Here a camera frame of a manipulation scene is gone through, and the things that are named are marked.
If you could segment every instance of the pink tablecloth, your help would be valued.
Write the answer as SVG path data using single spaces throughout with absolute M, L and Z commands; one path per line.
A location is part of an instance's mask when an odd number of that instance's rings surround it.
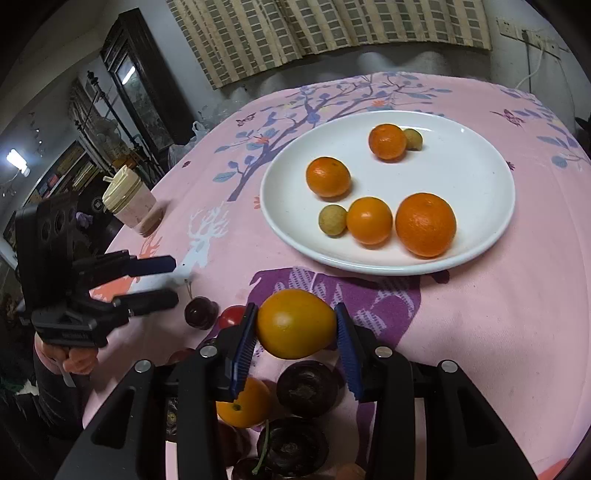
M 368 110 L 432 112 L 480 133 L 515 179 L 515 216 L 480 258 L 436 275 L 364 277 L 326 268 L 282 243 L 259 209 L 267 164 L 290 141 L 332 119 Z M 476 80 L 380 73 L 285 90 L 255 100 L 219 125 L 154 188 L 167 205 L 147 240 L 123 228 L 110 250 L 170 254 L 166 277 L 130 278 L 95 294 L 145 290 L 192 278 L 193 293 L 222 308 L 258 304 L 281 288 L 344 300 L 408 359 L 455 359 L 483 392 L 536 473 L 551 478 L 591 423 L 589 279 L 591 166 L 564 125 L 533 95 Z M 134 361 L 156 364 L 195 347 L 184 286 L 175 310 L 132 319 L 110 336 L 93 375 L 86 422 Z M 285 362 L 257 350 L 253 372 L 276 380 Z M 364 462 L 373 407 L 350 397 L 326 420 L 329 463 Z M 169 466 L 169 478 L 174 467 Z

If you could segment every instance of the small orange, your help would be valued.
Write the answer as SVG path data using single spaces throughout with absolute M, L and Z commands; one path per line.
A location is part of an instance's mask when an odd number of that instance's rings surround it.
M 406 150 L 407 138 L 396 125 L 382 124 L 369 134 L 369 148 L 382 160 L 393 160 Z
M 306 169 L 306 183 L 319 197 L 344 194 L 351 186 L 351 175 L 345 165 L 332 157 L 319 157 Z
M 259 379 L 248 377 L 244 390 L 233 402 L 216 402 L 217 414 L 228 425 L 247 429 L 269 418 L 273 406 L 269 388 Z
M 355 200 L 347 213 L 347 228 L 355 239 L 365 245 L 376 245 L 392 232 L 392 212 L 375 197 Z

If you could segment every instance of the red cherry tomato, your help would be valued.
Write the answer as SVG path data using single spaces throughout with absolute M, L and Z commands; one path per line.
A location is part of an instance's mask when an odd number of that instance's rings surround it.
M 240 324 L 246 307 L 244 305 L 232 305 L 222 312 L 217 319 L 220 329 Z

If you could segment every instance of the white plate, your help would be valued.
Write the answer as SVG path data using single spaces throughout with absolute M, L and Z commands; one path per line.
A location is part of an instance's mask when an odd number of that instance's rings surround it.
M 378 160 L 368 136 L 386 123 L 421 132 L 423 150 L 407 152 L 399 163 Z M 306 184 L 306 167 L 323 156 L 342 161 L 353 179 L 351 192 L 338 202 L 322 200 Z M 354 200 L 373 196 L 395 216 L 400 203 L 417 192 L 440 196 L 456 215 L 456 237 L 440 257 L 415 257 L 395 234 L 382 248 L 369 249 L 350 233 L 331 238 L 318 227 L 318 214 L 329 203 L 348 210 Z M 261 184 L 263 214 L 284 242 L 320 263 L 374 275 L 417 275 L 465 263 L 499 239 L 514 206 L 513 176 L 495 147 L 463 125 L 419 112 L 359 113 L 321 125 L 283 149 Z

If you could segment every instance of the orange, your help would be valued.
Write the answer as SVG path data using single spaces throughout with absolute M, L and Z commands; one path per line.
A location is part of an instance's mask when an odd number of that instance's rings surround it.
M 267 352 L 297 360 L 328 347 L 336 335 L 336 315 L 305 290 L 280 290 L 267 298 L 256 318 L 256 336 Z
M 432 193 L 415 193 L 396 212 L 400 241 L 419 257 L 436 257 L 452 244 L 456 216 L 449 204 Z
M 347 228 L 355 239 L 365 245 L 376 245 L 392 232 L 392 212 L 375 197 L 355 200 L 347 213 Z
M 369 134 L 369 148 L 382 160 L 398 158 L 404 153 L 406 146 L 406 135 L 396 125 L 378 125 Z
M 351 186 L 351 175 L 345 165 L 332 157 L 319 157 L 306 169 L 306 183 L 319 197 L 344 194 Z
M 228 425 L 247 429 L 269 418 L 273 406 L 271 392 L 257 378 L 248 377 L 244 390 L 234 402 L 216 402 L 217 414 Z

